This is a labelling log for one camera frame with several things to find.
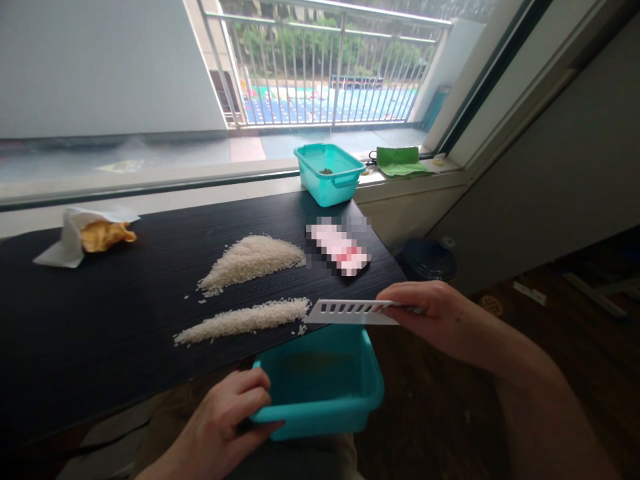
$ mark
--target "hand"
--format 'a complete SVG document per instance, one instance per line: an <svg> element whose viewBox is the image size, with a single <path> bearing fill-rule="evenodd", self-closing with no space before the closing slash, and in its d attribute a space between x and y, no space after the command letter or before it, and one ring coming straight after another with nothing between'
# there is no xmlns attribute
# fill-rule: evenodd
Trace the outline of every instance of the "hand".
<svg viewBox="0 0 640 480"><path fill-rule="evenodd" d="M402 307L387 307L383 312L450 357L494 375L510 374L505 362L514 354L517 357L518 349L539 350L520 332L441 281L395 283L376 299L420 307L423 314Z"/></svg>
<svg viewBox="0 0 640 480"><path fill-rule="evenodd" d="M271 404L262 369L232 372L206 394L169 450L138 479L218 480L226 477L284 422L264 423L242 434L236 427Z"/></svg>

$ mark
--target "dark wood grain tabletop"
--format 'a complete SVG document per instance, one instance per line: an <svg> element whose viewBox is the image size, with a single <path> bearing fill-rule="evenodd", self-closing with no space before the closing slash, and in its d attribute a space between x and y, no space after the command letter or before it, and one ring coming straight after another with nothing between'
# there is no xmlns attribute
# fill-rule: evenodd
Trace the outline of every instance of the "dark wood grain tabletop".
<svg viewBox="0 0 640 480"><path fill-rule="evenodd" d="M356 236L372 260L358 276L338 277L314 263L232 285L198 303L196 284L226 245L266 233L305 248L305 225L320 216L360 225ZM133 405L291 340L298 330L290 324L174 346L174 334L220 312L282 297L374 299L404 280L353 201L321 208L306 191L144 215L131 228L136 242L88 254L76 269L32 263L60 229L0 245L4 450Z"/></svg>

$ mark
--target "pile of rice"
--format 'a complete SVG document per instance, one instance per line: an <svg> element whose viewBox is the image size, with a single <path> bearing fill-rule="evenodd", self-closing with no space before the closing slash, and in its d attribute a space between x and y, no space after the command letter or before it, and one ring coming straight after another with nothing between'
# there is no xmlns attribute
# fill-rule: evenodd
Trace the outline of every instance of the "pile of rice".
<svg viewBox="0 0 640 480"><path fill-rule="evenodd" d="M231 310L220 313L212 319L204 320L199 325L182 330L174 336L173 341L176 345L197 343L208 339L213 341L218 337L255 333L256 330L275 328L306 318L310 305L311 302L303 297L272 300L252 308Z"/></svg>
<svg viewBox="0 0 640 480"><path fill-rule="evenodd" d="M302 267L305 263L305 253L294 244L268 235L250 235L225 250L211 272L198 282L198 289L205 297L213 297L228 285Z"/></svg>

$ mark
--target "plastic basket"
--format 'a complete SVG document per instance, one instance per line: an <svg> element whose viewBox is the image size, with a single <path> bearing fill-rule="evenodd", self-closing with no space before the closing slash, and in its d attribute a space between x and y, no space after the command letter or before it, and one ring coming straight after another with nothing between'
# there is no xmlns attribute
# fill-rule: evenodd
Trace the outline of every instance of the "plastic basket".
<svg viewBox="0 0 640 480"><path fill-rule="evenodd" d="M360 174L366 170L362 162L330 143L305 145L293 154L298 158L302 184L321 207L353 198ZM325 169L332 173L320 173Z"/></svg>
<svg viewBox="0 0 640 480"><path fill-rule="evenodd" d="M365 428L382 403L385 384L367 331L332 325L261 353L253 368L271 380L271 406L256 423L285 420L272 440L287 440Z"/></svg>

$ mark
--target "potato chip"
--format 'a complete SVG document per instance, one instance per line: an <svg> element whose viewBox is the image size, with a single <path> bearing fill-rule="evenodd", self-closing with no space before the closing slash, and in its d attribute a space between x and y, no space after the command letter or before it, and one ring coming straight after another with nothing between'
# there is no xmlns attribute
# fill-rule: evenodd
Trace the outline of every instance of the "potato chip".
<svg viewBox="0 0 640 480"><path fill-rule="evenodd" d="M137 239L134 232L127 230L129 222L112 223L98 220L80 230L82 246L87 252L109 250L120 241L133 242Z"/></svg>

